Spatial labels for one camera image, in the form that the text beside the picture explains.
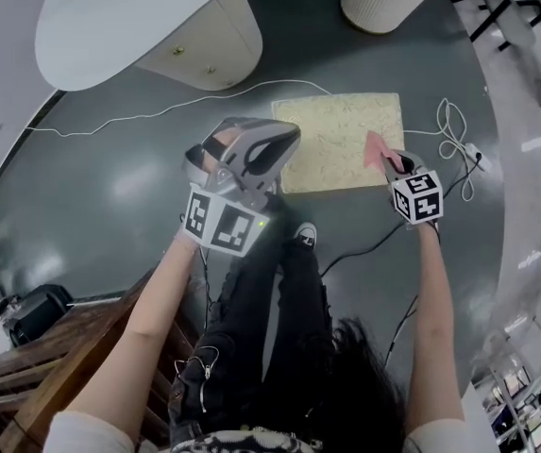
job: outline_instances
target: power strip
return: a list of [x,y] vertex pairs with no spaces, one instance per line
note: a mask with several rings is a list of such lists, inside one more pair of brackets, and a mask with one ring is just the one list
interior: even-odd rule
[[478,155],[478,153],[480,153],[482,157],[480,158],[480,161],[478,162],[478,167],[481,170],[485,171],[486,173],[490,173],[490,170],[493,169],[493,163],[490,162],[490,160],[484,155],[482,151],[480,151],[480,149],[476,147],[474,143],[467,143],[465,145],[465,153],[467,154],[467,157],[471,159],[471,162],[473,162],[474,164],[476,163],[476,160],[478,159],[476,158],[476,156]]

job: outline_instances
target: cable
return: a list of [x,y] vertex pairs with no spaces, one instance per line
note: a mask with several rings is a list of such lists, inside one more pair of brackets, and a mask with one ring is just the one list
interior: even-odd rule
[[366,255],[367,253],[371,253],[371,252],[374,252],[375,250],[377,250],[380,246],[382,246],[386,241],[387,239],[389,239],[392,235],[394,235],[394,233],[396,233],[396,231],[399,229],[399,228],[402,228],[404,227],[404,222],[401,222],[399,223],[398,225],[396,225],[394,228],[392,228],[389,233],[387,235],[385,235],[381,240],[379,240],[377,243],[375,243],[374,245],[366,248],[365,250],[361,250],[360,252],[347,252],[347,253],[344,253],[342,255],[340,255],[339,257],[337,257],[337,259],[335,259],[334,261],[332,261],[329,266],[325,269],[325,271],[320,274],[320,277],[324,277],[327,272],[333,268],[333,266],[337,265],[337,263],[339,263],[341,260],[343,259],[347,259],[348,257],[360,257],[361,255]]
[[196,104],[199,102],[207,101],[210,99],[232,99],[233,97],[238,97],[239,95],[246,94],[248,92],[253,91],[254,89],[257,89],[261,86],[267,86],[269,84],[279,84],[279,83],[286,83],[286,82],[292,82],[295,84],[308,84],[310,86],[315,87],[320,92],[324,92],[326,95],[333,95],[326,89],[320,87],[318,84],[314,84],[313,82],[310,82],[309,80],[299,80],[299,79],[278,79],[278,80],[267,80],[265,82],[260,82],[254,86],[251,86],[248,89],[245,89],[244,91],[237,92],[235,94],[231,95],[204,95],[203,97],[199,97],[198,99],[194,99],[192,101],[183,102],[180,104],[174,104],[173,106],[170,106],[169,108],[166,108],[160,112],[155,112],[154,114],[138,114],[135,116],[128,116],[128,117],[117,117],[114,119],[109,119],[106,123],[104,123],[102,126],[97,127],[94,131],[88,131],[88,132],[72,132],[69,134],[62,134],[60,131],[53,127],[48,128],[42,128],[42,127],[25,127],[25,129],[31,130],[31,131],[52,131],[58,134],[61,138],[70,138],[71,136],[92,136],[93,134],[97,133],[101,129],[104,129],[106,126],[108,126],[111,123],[118,123],[119,121],[132,121],[134,119],[150,119],[153,117],[159,117],[163,114],[169,112],[172,109],[177,108],[185,108],[186,106],[190,106],[192,104]]
[[411,318],[416,313],[416,310],[413,310],[413,307],[416,304],[418,297],[419,297],[419,295],[416,295],[415,297],[413,297],[413,301],[411,302],[411,305],[406,310],[406,313],[404,314],[404,317],[402,318],[402,320],[398,323],[398,325],[396,327],[396,332],[394,332],[394,337],[392,338],[392,342],[390,343],[390,347],[389,347],[389,349],[387,351],[387,354],[385,355],[385,362],[383,363],[384,368],[387,368],[387,365],[390,362],[390,357],[392,356],[392,351],[394,351],[394,346],[396,345],[396,341],[398,340],[398,336],[400,335],[400,332],[404,328],[404,325],[406,324],[406,321],[408,321],[409,318]]
[[447,189],[447,192],[444,193],[444,197],[446,198],[450,192],[452,191],[452,189],[457,186],[459,183],[461,183],[464,179],[466,178],[469,178],[469,175],[472,174],[472,172],[478,167],[478,165],[480,164],[480,161],[482,159],[482,154],[481,153],[477,153],[476,154],[476,162],[474,163],[474,165],[472,166],[472,168],[470,170],[467,171],[467,173],[465,173],[464,176],[461,176],[459,179],[457,179],[454,183],[452,183],[448,189]]
[[211,300],[211,285],[209,278],[209,269],[207,267],[207,258],[210,255],[210,250],[208,248],[207,253],[204,254],[203,248],[199,247],[198,252],[201,257],[201,262],[203,263],[203,278],[205,279],[205,324],[203,325],[203,330],[207,332],[210,309],[211,306],[215,303]]
[[[444,119],[445,119],[443,124],[440,121],[440,110],[442,109],[442,107],[444,107]],[[450,109],[451,108],[455,109],[459,113],[459,117],[461,118],[461,124],[463,125],[463,131],[461,131],[461,135],[459,136],[459,138],[455,136],[455,133],[452,130],[452,127],[450,125]],[[444,99],[442,99],[442,101],[440,101],[440,104],[438,105],[438,109],[436,110],[436,124],[438,124],[439,130],[435,132],[409,131],[409,130],[405,130],[404,132],[411,133],[411,134],[427,134],[430,136],[437,136],[439,134],[442,134],[446,137],[446,139],[442,141],[440,145],[438,146],[438,154],[443,159],[451,159],[453,156],[455,156],[457,151],[461,154],[461,156],[463,157],[463,162],[465,164],[465,170],[466,170],[466,174],[464,177],[465,183],[463,185],[463,188],[461,189],[461,199],[463,199],[463,201],[465,202],[471,201],[474,197],[476,190],[474,188],[473,182],[471,181],[471,177],[469,176],[471,175],[469,171],[469,164],[467,163],[467,160],[469,159],[469,157],[467,156],[467,153],[465,152],[465,146],[463,145],[463,139],[467,132],[467,121],[465,120],[465,116],[463,115],[463,113],[457,107],[456,104],[451,103],[445,97]],[[445,153],[443,151],[443,147],[445,145],[452,146],[452,150],[450,153]]]
[[433,231],[436,232],[436,237],[438,237],[438,243],[442,244],[442,237],[440,236],[440,231],[438,230],[438,221],[433,220],[432,222],[426,222],[430,227],[433,228]]

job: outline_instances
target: dark gray floor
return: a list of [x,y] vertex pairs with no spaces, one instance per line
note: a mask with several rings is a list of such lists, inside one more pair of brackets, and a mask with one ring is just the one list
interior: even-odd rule
[[[262,60],[245,84],[278,78],[311,80],[331,92],[397,92],[405,128],[434,131],[443,97],[456,103],[468,139],[495,163],[491,177],[475,174],[476,197],[456,190],[446,203],[442,243],[457,317],[460,381],[482,344],[499,278],[503,193],[495,116],[474,49],[449,0],[427,0],[388,36],[348,25],[339,0],[249,0],[264,38]],[[110,117],[152,113],[203,92],[131,68],[105,84],[68,94],[41,126],[90,130]],[[270,116],[273,100],[315,95],[311,87],[279,84],[228,101],[208,101],[160,118],[117,123],[91,137],[61,139],[37,132],[0,180],[0,284],[24,293],[51,281],[76,296],[124,289],[161,257],[178,228],[188,183],[184,150],[226,116]],[[441,140],[406,135],[406,147],[434,167],[445,186],[460,159],[444,161]],[[334,257],[365,248],[397,223],[383,188],[289,196],[319,230],[324,268]],[[214,291],[227,259],[211,254]],[[359,315],[386,351],[418,286],[418,249],[402,229],[370,256],[348,259],[326,277],[332,313]],[[202,323],[203,295],[185,307]],[[395,350],[391,371],[410,374],[411,328]]]

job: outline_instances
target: white table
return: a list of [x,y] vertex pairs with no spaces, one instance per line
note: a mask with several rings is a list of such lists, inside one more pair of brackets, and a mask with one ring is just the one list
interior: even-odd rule
[[35,53],[58,89],[87,89],[137,63],[204,90],[246,78],[262,35],[246,0],[45,0]]

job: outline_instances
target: pink object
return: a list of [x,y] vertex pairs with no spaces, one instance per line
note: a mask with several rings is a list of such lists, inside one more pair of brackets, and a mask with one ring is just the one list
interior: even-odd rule
[[381,156],[390,158],[398,170],[401,173],[404,172],[400,155],[387,147],[387,144],[379,134],[374,131],[368,131],[366,134],[366,144],[364,145],[364,167],[368,168],[370,165],[373,165],[382,173],[385,173]]

